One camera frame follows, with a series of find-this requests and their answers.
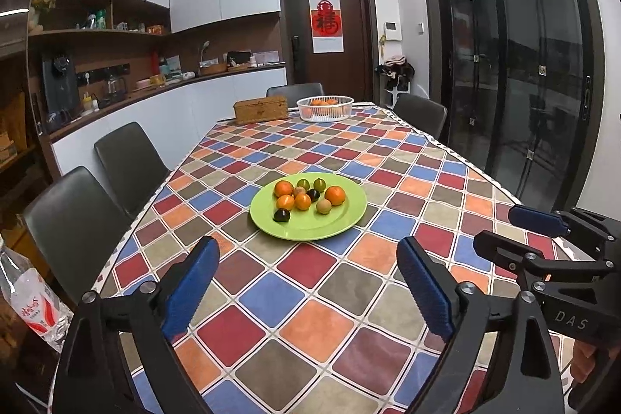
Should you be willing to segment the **woven brown box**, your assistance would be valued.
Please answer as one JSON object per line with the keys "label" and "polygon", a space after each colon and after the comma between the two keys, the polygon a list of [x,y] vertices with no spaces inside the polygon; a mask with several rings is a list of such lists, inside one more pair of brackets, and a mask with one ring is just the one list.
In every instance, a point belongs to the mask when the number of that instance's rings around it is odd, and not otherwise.
{"label": "woven brown box", "polygon": [[234,104],[235,124],[241,126],[286,119],[287,105],[287,98],[283,95],[238,101]]}

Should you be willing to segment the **black chair right side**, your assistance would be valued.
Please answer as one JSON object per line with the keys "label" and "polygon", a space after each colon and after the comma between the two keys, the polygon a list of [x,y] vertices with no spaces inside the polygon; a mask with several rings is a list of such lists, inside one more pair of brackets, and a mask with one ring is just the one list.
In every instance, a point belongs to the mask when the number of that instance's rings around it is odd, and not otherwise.
{"label": "black chair right side", "polygon": [[439,139],[448,110],[445,106],[418,95],[401,94],[393,108],[394,113],[414,128]]}

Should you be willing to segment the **glass kettle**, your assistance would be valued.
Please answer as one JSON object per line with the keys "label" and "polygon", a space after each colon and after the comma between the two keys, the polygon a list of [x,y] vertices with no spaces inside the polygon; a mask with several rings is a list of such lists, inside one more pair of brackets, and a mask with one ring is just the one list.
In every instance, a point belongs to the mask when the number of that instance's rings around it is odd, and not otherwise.
{"label": "glass kettle", "polygon": [[126,98],[127,88],[122,76],[111,74],[106,80],[106,96],[111,102],[119,102]]}

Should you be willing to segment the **dark plum on plate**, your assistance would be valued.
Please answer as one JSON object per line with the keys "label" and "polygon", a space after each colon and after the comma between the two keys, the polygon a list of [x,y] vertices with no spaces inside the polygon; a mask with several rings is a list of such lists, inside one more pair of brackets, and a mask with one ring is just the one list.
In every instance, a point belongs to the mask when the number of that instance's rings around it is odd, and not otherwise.
{"label": "dark plum on plate", "polygon": [[287,223],[290,220],[290,211],[284,208],[279,208],[275,211],[272,219],[277,223]]}

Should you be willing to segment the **dark plum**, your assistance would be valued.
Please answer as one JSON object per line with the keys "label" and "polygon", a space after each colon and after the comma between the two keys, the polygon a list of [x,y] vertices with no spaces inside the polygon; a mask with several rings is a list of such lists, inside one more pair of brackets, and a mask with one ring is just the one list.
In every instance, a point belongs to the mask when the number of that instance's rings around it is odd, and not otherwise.
{"label": "dark plum", "polygon": [[277,223],[287,223],[290,220],[290,211],[284,208],[279,208],[275,211],[272,219]]}
{"label": "dark plum", "polygon": [[309,189],[309,191],[306,194],[309,196],[312,203],[317,202],[320,197],[319,191],[315,188]]}

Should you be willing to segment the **green round plate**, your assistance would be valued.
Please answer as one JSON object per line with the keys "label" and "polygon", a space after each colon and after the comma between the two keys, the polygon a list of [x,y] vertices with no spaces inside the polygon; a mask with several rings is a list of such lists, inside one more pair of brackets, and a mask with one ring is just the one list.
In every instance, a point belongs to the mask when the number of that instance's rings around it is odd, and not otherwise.
{"label": "green round plate", "polygon": [[337,173],[276,178],[250,202],[250,217],[269,236],[293,242],[329,239],[354,227],[367,206],[364,190]]}

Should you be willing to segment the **green fruit right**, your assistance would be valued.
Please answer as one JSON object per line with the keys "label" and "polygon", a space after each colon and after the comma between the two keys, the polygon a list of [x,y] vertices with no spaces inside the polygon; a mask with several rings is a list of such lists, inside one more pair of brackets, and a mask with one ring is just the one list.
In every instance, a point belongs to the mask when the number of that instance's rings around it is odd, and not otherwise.
{"label": "green fruit right", "polygon": [[324,193],[325,188],[326,188],[326,183],[324,179],[316,178],[316,180],[314,181],[314,189],[317,190],[319,193]]}

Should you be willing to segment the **black chair near left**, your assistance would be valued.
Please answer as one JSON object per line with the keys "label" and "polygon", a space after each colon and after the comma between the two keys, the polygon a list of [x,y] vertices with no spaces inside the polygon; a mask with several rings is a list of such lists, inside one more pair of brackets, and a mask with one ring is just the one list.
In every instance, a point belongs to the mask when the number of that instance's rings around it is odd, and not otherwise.
{"label": "black chair near left", "polygon": [[92,288],[130,218],[93,174],[78,166],[28,205],[25,223],[64,292],[78,304]]}

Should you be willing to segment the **plastic bag red print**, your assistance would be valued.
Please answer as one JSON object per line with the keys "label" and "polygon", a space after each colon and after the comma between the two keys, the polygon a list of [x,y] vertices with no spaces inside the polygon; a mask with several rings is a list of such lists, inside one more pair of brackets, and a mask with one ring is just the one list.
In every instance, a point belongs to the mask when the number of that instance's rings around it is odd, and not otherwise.
{"label": "plastic bag red print", "polygon": [[49,288],[25,256],[1,239],[1,292],[4,300],[54,351],[61,353],[74,313]]}

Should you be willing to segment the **beige round fruit plate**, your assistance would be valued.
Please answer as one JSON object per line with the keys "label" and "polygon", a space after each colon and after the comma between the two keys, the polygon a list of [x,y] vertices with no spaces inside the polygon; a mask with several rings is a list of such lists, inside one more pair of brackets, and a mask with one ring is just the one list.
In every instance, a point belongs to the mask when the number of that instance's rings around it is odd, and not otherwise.
{"label": "beige round fruit plate", "polygon": [[317,202],[316,211],[319,214],[328,214],[331,212],[331,207],[333,207],[333,205],[328,199],[319,199],[319,201]]}

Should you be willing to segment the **black chair far end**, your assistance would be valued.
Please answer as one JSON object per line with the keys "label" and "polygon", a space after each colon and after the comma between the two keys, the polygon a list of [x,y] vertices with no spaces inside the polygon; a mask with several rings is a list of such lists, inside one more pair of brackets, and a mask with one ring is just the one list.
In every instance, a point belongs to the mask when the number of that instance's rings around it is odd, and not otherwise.
{"label": "black chair far end", "polygon": [[286,98],[287,107],[297,106],[297,102],[302,99],[319,97],[324,95],[323,87],[320,83],[301,83],[293,85],[282,85],[270,87],[266,91],[266,96]]}

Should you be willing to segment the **red fu calendar poster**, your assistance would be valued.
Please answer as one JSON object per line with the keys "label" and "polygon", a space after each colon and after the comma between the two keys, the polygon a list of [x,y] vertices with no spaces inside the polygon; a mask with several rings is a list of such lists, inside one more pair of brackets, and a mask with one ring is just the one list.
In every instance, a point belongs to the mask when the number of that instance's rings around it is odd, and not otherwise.
{"label": "red fu calendar poster", "polygon": [[309,22],[314,54],[344,52],[340,0],[309,0]]}

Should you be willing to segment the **white fruit basket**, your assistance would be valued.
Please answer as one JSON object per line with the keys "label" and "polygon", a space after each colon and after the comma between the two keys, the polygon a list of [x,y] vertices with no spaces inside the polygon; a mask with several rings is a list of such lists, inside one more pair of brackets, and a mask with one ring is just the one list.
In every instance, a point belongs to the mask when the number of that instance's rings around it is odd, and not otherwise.
{"label": "white fruit basket", "polygon": [[311,123],[346,120],[352,114],[354,99],[345,95],[317,95],[297,102],[300,118]]}

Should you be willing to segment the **glass sliding door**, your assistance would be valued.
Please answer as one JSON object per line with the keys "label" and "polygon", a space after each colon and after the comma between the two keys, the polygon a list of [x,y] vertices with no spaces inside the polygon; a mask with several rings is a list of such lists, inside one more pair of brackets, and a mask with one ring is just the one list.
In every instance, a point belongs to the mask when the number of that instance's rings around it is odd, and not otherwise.
{"label": "glass sliding door", "polygon": [[597,0],[427,0],[448,146],[527,205],[578,203],[603,103]]}

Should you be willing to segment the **orange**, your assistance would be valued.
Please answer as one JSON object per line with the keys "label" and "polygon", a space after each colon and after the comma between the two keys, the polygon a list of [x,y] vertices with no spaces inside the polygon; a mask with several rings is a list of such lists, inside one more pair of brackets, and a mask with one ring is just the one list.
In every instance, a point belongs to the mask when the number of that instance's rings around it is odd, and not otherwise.
{"label": "orange", "polygon": [[346,193],[340,186],[331,186],[325,189],[324,197],[331,203],[331,206],[340,206],[345,202]]}
{"label": "orange", "polygon": [[312,206],[312,201],[309,196],[305,192],[300,192],[295,196],[296,208],[300,211],[309,210],[309,207]]}
{"label": "orange", "polygon": [[274,187],[274,195],[277,199],[281,196],[292,196],[294,194],[294,186],[289,181],[278,181]]}
{"label": "orange", "polygon": [[276,206],[278,209],[284,209],[287,211],[291,211],[295,205],[295,198],[291,194],[284,194],[283,196],[279,196],[276,202]]}

